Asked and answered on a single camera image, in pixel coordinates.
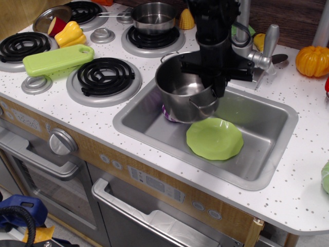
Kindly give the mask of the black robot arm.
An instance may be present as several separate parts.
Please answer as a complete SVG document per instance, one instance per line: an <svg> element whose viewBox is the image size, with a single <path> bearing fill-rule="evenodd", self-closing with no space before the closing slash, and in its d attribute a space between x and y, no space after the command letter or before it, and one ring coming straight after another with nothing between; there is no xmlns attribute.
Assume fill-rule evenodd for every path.
<svg viewBox="0 0 329 247"><path fill-rule="evenodd" d="M248 32L236 21L241 14L238 1L187 1L196 23L199 51L180 56L181 70L197 74L205 88L223 97L231 79L252 81L255 63L232 49L231 27Z"/></svg>

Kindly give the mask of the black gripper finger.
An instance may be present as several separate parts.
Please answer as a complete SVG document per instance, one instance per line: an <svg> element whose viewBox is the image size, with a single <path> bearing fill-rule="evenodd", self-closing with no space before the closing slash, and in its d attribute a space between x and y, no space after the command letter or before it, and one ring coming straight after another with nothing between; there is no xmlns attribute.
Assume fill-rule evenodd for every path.
<svg viewBox="0 0 329 247"><path fill-rule="evenodd" d="M224 96L225 90L227 86L227 78L225 76L216 76L212 80L212 89L217 96L217 98L221 98Z"/></svg>

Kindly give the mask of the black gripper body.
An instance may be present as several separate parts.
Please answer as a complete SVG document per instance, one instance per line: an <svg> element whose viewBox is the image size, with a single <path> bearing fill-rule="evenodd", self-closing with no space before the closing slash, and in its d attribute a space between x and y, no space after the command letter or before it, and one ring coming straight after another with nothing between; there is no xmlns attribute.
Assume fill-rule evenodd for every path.
<svg viewBox="0 0 329 247"><path fill-rule="evenodd" d="M254 63L237 55L228 39L217 44L199 43L199 50L178 56L181 71L209 77L224 76L228 80L252 81Z"/></svg>

